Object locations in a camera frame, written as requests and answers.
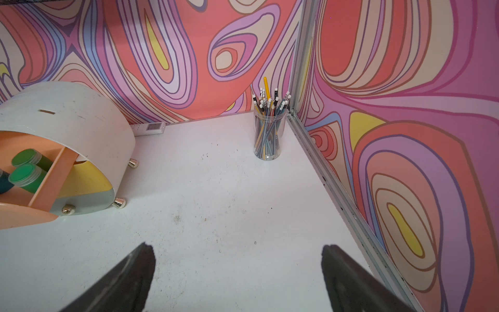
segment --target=metal foot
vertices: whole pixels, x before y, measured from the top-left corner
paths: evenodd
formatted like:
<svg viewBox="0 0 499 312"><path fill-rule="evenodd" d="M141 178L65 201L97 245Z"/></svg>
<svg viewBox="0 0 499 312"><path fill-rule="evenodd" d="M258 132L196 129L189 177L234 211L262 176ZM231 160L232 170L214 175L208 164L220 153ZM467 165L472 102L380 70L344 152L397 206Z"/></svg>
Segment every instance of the metal foot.
<svg viewBox="0 0 499 312"><path fill-rule="evenodd" d="M114 207L116 207L116 209L125 208L125 206L126 206L126 200L125 200L125 199L123 199L123 198L118 198L118 197L116 197L116 198L114 199L114 202L112 203L112 205L113 205Z"/></svg>
<svg viewBox="0 0 499 312"><path fill-rule="evenodd" d="M74 214L75 211L76 207L70 204L64 205L64 207L62 207L62 214L65 216L70 216Z"/></svg>
<svg viewBox="0 0 499 312"><path fill-rule="evenodd" d="M130 158L130 161L128 162L128 166L132 168L137 168L139 166L139 161L133 158Z"/></svg>

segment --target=yellow panel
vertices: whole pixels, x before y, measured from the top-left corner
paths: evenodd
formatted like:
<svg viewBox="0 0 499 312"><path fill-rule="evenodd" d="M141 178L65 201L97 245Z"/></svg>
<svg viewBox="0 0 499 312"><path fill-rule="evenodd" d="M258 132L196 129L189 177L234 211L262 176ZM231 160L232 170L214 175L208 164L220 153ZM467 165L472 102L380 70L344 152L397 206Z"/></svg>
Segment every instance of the yellow panel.
<svg viewBox="0 0 499 312"><path fill-rule="evenodd" d="M416 256L422 257L423 246L421 246L421 243L418 241L416 234L414 234L414 231L407 224L400 211L397 209L397 207L393 206L392 204L388 204L388 210L392 214L392 217L395 220L395 222L397 222L397 226L399 227L400 233L404 237L407 246L409 246L409 248Z"/></svg>
<svg viewBox="0 0 499 312"><path fill-rule="evenodd" d="M73 165L57 198L106 192L113 186L91 162Z"/></svg>
<svg viewBox="0 0 499 312"><path fill-rule="evenodd" d="M374 116L361 112L353 112L350 115L350 142L352 144L352 151L355 150L355 146L357 146L357 143L364 134L384 123L383 120Z"/></svg>

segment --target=orange divider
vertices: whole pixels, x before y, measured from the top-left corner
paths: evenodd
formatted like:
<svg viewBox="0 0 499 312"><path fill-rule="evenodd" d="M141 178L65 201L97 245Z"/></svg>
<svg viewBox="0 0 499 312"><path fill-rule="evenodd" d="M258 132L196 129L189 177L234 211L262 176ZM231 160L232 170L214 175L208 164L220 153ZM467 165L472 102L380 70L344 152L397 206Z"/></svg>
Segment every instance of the orange divider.
<svg viewBox="0 0 499 312"><path fill-rule="evenodd" d="M0 230L54 221L56 215L25 206L0 203Z"/></svg>
<svg viewBox="0 0 499 312"><path fill-rule="evenodd" d="M78 153L69 148L64 147L61 149L45 179L29 202L28 207L50 211L77 157Z"/></svg>
<svg viewBox="0 0 499 312"><path fill-rule="evenodd" d="M63 146L31 134L0 131L0 169L12 173L15 167L11 165L11 159L26 148L34 148L51 161L54 161ZM32 198L32 193L20 187L13 187L8 192L0 194L0 203L28 206Z"/></svg>

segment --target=white table surface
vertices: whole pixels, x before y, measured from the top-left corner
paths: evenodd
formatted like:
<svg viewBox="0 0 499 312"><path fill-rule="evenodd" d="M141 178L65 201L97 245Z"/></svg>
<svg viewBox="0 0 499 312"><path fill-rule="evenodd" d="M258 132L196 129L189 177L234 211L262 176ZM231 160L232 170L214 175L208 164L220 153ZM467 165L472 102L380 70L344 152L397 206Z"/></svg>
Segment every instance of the white table surface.
<svg viewBox="0 0 499 312"><path fill-rule="evenodd" d="M265 162L252 119L137 137L122 210L0 231L0 310L58 311L146 242L156 270L144 311L331 311L322 246L368 265L289 126Z"/></svg>

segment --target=pencil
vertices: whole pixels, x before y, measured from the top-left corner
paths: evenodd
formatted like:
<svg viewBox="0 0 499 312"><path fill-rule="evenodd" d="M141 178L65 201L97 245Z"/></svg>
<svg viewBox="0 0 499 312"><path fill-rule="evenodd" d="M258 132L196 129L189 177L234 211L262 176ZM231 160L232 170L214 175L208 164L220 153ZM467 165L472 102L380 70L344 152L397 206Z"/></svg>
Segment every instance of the pencil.
<svg viewBox="0 0 499 312"><path fill-rule="evenodd" d="M265 85L265 91L267 92L267 93L266 93L266 96L270 96L270 89L268 88L267 77L264 77L264 78L263 78L263 83L264 83L264 85Z"/></svg>
<svg viewBox="0 0 499 312"><path fill-rule="evenodd" d="M263 105L263 100L260 100L261 113L265 115L265 106Z"/></svg>

